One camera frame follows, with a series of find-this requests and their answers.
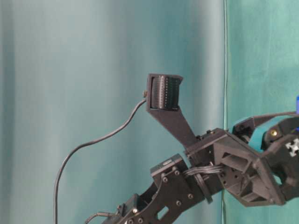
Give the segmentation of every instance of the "black robotic arm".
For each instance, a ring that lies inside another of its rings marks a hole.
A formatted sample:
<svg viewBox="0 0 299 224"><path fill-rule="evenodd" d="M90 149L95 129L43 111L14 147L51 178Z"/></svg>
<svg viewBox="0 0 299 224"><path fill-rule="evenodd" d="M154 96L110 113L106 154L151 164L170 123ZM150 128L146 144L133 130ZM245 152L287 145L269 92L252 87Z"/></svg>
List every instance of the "black robotic arm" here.
<svg viewBox="0 0 299 224"><path fill-rule="evenodd" d="M153 183L103 224L171 224L185 210L226 189L244 206L283 205L299 196L299 116L254 116L231 132L195 136L178 106L182 77L150 74L146 109L185 148L153 167Z"/></svg>

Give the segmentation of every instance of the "white logo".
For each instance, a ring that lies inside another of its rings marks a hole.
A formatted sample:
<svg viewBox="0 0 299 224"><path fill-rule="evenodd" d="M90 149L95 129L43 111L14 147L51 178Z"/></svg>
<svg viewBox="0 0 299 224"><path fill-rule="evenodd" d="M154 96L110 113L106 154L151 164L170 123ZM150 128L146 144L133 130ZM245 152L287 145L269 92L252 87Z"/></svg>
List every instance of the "white logo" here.
<svg viewBox="0 0 299 224"><path fill-rule="evenodd" d="M285 145L290 152L291 157L294 157L299 153L299 139L294 139Z"/></svg>

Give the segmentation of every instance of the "green curtain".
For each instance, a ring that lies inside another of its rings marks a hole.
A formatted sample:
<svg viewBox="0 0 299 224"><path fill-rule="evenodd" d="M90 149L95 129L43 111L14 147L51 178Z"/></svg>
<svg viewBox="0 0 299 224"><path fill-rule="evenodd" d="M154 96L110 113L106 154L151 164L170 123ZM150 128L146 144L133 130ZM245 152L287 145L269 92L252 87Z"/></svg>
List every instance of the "green curtain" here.
<svg viewBox="0 0 299 224"><path fill-rule="evenodd" d="M299 95L299 2L227 0L228 126L243 117L294 111ZM227 224L298 222L299 199L245 208L224 196Z"/></svg>
<svg viewBox="0 0 299 224"><path fill-rule="evenodd" d="M52 223L64 157L119 127L142 99L148 73L184 77L179 103L196 134L222 127L223 7L222 0L2 0L0 223ZM59 223L114 212L150 186L151 167L183 150L142 107L124 131L71 158ZM220 195L175 223L201 222L221 222Z"/></svg>

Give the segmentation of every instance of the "blue component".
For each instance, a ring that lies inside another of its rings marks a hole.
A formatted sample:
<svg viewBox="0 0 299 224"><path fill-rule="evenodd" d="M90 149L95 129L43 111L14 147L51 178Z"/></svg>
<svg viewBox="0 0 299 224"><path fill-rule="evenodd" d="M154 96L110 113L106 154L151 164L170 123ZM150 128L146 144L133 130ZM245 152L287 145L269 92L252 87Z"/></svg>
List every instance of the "blue component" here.
<svg viewBox="0 0 299 224"><path fill-rule="evenodd" d="M297 114L299 114L299 96L297 96Z"/></svg>

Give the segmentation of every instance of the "cable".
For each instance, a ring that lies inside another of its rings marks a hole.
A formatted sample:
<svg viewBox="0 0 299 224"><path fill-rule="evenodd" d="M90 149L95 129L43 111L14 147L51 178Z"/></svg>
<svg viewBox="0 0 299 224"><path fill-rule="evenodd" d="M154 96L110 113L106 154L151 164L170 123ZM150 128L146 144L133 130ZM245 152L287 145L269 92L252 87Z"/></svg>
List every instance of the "cable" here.
<svg viewBox="0 0 299 224"><path fill-rule="evenodd" d="M217 174L221 173L223 169L223 166L204 166L204 167L194 167L189 170L186 170L183 175L185 177L192 176L195 174Z"/></svg>
<svg viewBox="0 0 299 224"><path fill-rule="evenodd" d="M111 216L115 216L115 214L108 213L108 212L97 212L97 213L93 214L92 216L90 216L88 219L86 219L84 223L88 224L93 218L98 217L98 216L111 217Z"/></svg>
<svg viewBox="0 0 299 224"><path fill-rule="evenodd" d="M56 180L55 180L55 186L54 186L54 224L57 224L58 223L58 220L57 220L57 198L58 198L58 186L59 186L59 181L60 181L60 178L61 178L61 174L64 170L64 167L67 163L67 161L70 159L70 157L76 152L78 151L79 149L83 148L83 147L86 147L86 146L91 146L93 144L96 144L100 141L103 141L107 138L110 138L111 136L115 135L116 133L120 132L122 129L124 129L129 123L130 121L132 120L133 116L135 115L136 111L138 110L138 108L145 103L145 99L142 100L141 102L139 102L135 108L133 109L129 119L122 125L120 126L119 128L117 128L116 130L114 130L113 132L99 138L99 139L96 139L96 140L93 140L93 141L90 141L90 142L87 142L87 143L84 143L82 145L79 145L77 146L75 149L73 149L69 154L68 156L64 159L59 171L58 171L58 174L57 174L57 177L56 177Z"/></svg>

